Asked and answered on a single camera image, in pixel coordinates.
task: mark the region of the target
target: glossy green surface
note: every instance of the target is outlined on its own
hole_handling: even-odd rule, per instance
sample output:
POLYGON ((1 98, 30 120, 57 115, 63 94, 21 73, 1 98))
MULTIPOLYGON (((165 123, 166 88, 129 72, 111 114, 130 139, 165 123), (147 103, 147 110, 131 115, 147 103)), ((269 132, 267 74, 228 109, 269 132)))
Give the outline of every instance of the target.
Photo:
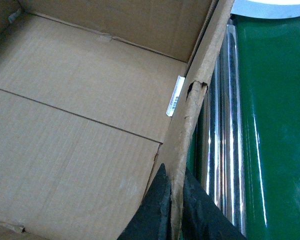
POLYGON ((300 240, 300 17, 235 24, 246 236, 300 240))

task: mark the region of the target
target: cardboard seam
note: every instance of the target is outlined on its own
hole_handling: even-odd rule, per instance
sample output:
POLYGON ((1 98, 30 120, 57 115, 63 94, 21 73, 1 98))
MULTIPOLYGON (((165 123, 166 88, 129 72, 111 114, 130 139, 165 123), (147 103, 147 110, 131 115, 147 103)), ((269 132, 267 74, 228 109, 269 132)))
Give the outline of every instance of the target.
POLYGON ((102 125, 104 125, 104 126, 107 126, 107 127, 110 127, 110 128, 113 128, 113 129, 116 129, 116 130, 125 132, 125 133, 127 133, 127 134, 131 134, 131 135, 137 136, 137 137, 139 137, 139 138, 143 138, 143 139, 152 141, 152 142, 157 143, 157 144, 160 144, 160 145, 162 144, 162 142, 157 141, 157 140, 154 140, 154 139, 151 139, 151 138, 149 138, 149 137, 142 136, 142 135, 139 135, 139 134, 136 134, 136 133, 134 133, 134 132, 130 132, 130 131, 124 130, 124 129, 119 128, 119 127, 116 127, 116 126, 112 126, 112 125, 110 125, 110 124, 107 124, 107 123, 104 123, 104 122, 101 122, 101 121, 98 121, 98 120, 95 120, 95 119, 92 119, 92 118, 89 118, 89 117, 86 117, 86 116, 83 116, 83 115, 80 115, 80 114, 71 112, 71 111, 68 111, 68 110, 65 110, 65 109, 62 109, 62 108, 57 107, 57 106, 53 106, 53 105, 50 105, 50 104, 47 104, 47 103, 44 103, 44 102, 41 102, 41 101, 37 101, 37 100, 34 100, 34 99, 32 99, 32 98, 29 98, 29 97, 26 97, 26 96, 23 96, 23 95, 20 95, 20 94, 11 92, 11 91, 7 91, 7 90, 1 89, 1 88, 0 88, 0 91, 3 91, 3 92, 5 92, 5 93, 12 94, 12 95, 18 96, 18 97, 20 97, 20 98, 24 98, 24 99, 27 99, 27 100, 36 102, 36 103, 38 103, 38 104, 45 105, 45 106, 50 107, 50 108, 54 108, 54 109, 63 111, 63 112, 68 113, 68 114, 75 115, 75 116, 77 116, 77 117, 80 117, 80 118, 83 118, 83 119, 92 121, 92 122, 94 122, 94 123, 102 124, 102 125))
POLYGON ((84 26, 80 26, 80 25, 77 25, 77 24, 74 24, 74 23, 63 21, 61 19, 49 16, 49 15, 46 15, 46 14, 42 14, 42 13, 39 13, 39 12, 36 12, 36 11, 34 11, 34 12, 26 11, 26 13, 29 14, 29 15, 40 17, 40 18, 48 19, 48 20, 51 20, 51 21, 54 21, 54 22, 57 22, 57 23, 60 23, 60 24, 64 24, 64 25, 67 25, 67 26, 70 26, 70 27, 73 27, 73 28, 76 28, 76 29, 81 29, 81 30, 84 30, 84 31, 87 31, 87 32, 90 32, 90 33, 97 34, 97 35, 109 37, 109 38, 111 38, 111 40, 113 39, 113 37, 109 33, 101 32, 101 31, 94 30, 94 29, 91 29, 91 28, 88 28, 88 27, 84 27, 84 26))
POLYGON ((144 200, 144 198, 145 198, 145 196, 148 192, 148 189, 151 185, 151 176, 154 174, 154 170, 155 170, 155 166, 156 166, 156 163, 157 163, 157 159, 158 159, 158 156, 159 156, 159 150, 160 150, 161 146, 162 146, 162 143, 159 144, 158 150, 156 151, 156 154, 153 158, 153 164, 152 164, 151 172, 150 172, 150 175, 149 175, 149 178, 148 178, 148 182, 146 183, 146 187, 144 189, 144 193, 143 193, 143 196, 142 196, 142 201, 144 200))
POLYGON ((143 49, 143 50, 150 51, 150 52, 155 53, 155 54, 159 54, 159 55, 165 56, 165 57, 173 59, 173 60, 177 60, 177 61, 182 62, 182 63, 187 63, 186 61, 182 61, 182 60, 180 60, 180 59, 178 59, 176 57, 170 56, 168 54, 164 54, 164 53, 162 53, 160 51, 156 51, 156 50, 154 50, 154 49, 152 49, 150 47, 142 46, 142 45, 136 44, 136 43, 134 43, 132 41, 125 40, 122 37, 112 36, 112 39, 113 40, 117 40, 117 41, 122 42, 122 43, 125 43, 125 44, 132 45, 134 47, 137 47, 137 48, 140 48, 140 49, 143 49))
POLYGON ((46 14, 41 14, 39 12, 27 12, 27 14, 30 14, 30 15, 34 15, 34 16, 37 16, 37 17, 41 17, 41 18, 44 18, 44 19, 48 19, 48 20, 51 20, 51 21, 54 21, 54 22, 57 22, 57 23, 61 23, 61 24, 65 24, 65 25, 68 25, 70 27, 74 27, 76 29, 81 29, 81 30, 84 30, 84 31, 87 31, 87 32, 90 32, 90 33, 94 33, 94 34, 97 34, 97 35, 101 35, 101 36, 105 36, 105 37, 109 37, 110 38, 110 41, 111 40, 116 40, 116 41, 119 41, 119 42, 122 42, 122 43, 125 43, 125 44, 129 44, 131 46, 134 46, 134 47, 137 47, 137 48, 140 48, 140 49, 143 49, 143 50, 147 50, 147 51, 150 51, 152 53, 155 53, 155 54, 159 54, 159 55, 162 55, 162 56, 165 56, 167 58, 171 58, 173 60, 177 60, 179 62, 182 62, 182 63, 187 63, 186 61, 182 61, 180 59, 177 59, 173 56, 170 56, 170 55, 167 55, 167 54, 164 54, 160 51, 156 51, 152 48, 149 48, 149 47, 146 47, 146 46, 142 46, 142 45, 139 45, 139 44, 136 44, 134 42, 131 42, 131 41, 128 41, 128 40, 125 40, 124 38, 121 38, 121 37, 118 37, 118 36, 112 36, 110 35, 109 33, 107 32, 101 32, 101 31, 98 31, 98 30, 94 30, 94 29, 91 29, 91 28, 88 28, 88 27, 84 27, 84 26, 80 26, 80 25, 77 25, 77 24, 73 24, 73 23, 70 23, 70 22, 67 22, 67 21, 63 21, 63 20, 60 20, 58 18, 55 18, 55 17, 51 17, 49 15, 46 15, 46 14))

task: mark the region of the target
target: cardboard flap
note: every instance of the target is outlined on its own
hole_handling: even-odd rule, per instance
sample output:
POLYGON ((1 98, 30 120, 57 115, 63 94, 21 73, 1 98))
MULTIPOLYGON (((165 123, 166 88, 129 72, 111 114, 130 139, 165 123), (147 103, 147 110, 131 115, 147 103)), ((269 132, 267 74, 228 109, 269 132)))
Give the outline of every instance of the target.
POLYGON ((211 0, 20 0, 27 12, 109 33, 187 62, 211 0))
POLYGON ((186 76, 166 138, 159 150, 153 172, 164 163, 172 181, 172 239, 178 239, 183 212, 183 186, 187 152, 215 62, 224 38, 233 0, 219 0, 186 76))

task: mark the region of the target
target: torn cardboard edge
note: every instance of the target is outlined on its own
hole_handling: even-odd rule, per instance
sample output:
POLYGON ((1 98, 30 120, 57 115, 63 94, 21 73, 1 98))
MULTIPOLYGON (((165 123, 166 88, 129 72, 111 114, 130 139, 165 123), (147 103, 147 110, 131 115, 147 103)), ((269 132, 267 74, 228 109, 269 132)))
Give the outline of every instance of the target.
POLYGON ((17 234, 21 234, 25 232, 25 227, 17 223, 8 223, 8 222, 0 221, 0 226, 10 229, 17 234))
POLYGON ((165 163, 171 179, 172 239, 181 234, 183 187, 187 154, 205 94, 210 85, 216 59, 223 42, 234 0, 219 0, 205 30, 185 79, 178 108, 171 120, 166 139, 158 153, 154 173, 165 163))

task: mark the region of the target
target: barcode label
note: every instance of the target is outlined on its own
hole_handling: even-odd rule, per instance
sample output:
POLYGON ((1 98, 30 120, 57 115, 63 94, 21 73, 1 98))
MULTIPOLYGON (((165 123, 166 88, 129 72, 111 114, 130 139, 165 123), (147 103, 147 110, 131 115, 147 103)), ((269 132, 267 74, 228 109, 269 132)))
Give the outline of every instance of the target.
POLYGON ((175 112, 175 109, 177 107, 178 99, 179 99, 179 96, 180 96, 180 93, 181 93, 182 86, 184 85, 184 82, 185 82, 185 78, 182 77, 182 76, 178 76, 178 79, 176 81, 176 84, 175 84, 175 87, 174 87, 174 90, 173 90, 173 93, 172 93, 172 96, 171 96, 171 100, 170 100, 168 109, 166 110, 166 114, 169 117, 172 117, 174 112, 175 112))

